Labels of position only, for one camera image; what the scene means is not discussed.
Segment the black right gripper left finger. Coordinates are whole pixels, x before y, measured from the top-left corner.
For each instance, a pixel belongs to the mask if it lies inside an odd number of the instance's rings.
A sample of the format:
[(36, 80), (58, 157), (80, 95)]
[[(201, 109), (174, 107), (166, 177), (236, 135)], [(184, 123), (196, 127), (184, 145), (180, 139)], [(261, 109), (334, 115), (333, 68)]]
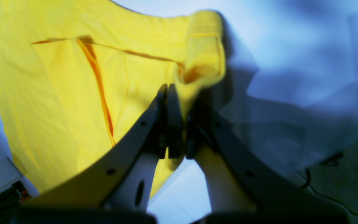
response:
[(168, 86), (130, 131), (91, 167), (21, 207), (22, 224), (155, 224), (146, 213), (155, 167), (165, 155)]

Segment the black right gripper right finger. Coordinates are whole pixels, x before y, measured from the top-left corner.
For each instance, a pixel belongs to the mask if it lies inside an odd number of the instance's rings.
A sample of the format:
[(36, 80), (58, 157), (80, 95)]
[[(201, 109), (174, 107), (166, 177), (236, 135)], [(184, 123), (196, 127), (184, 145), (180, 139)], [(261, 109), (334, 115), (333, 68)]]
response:
[(228, 122), (202, 101), (186, 119), (178, 90), (168, 87), (168, 156), (202, 169), (211, 213), (195, 224), (348, 224), (346, 213), (318, 199), (260, 161)]

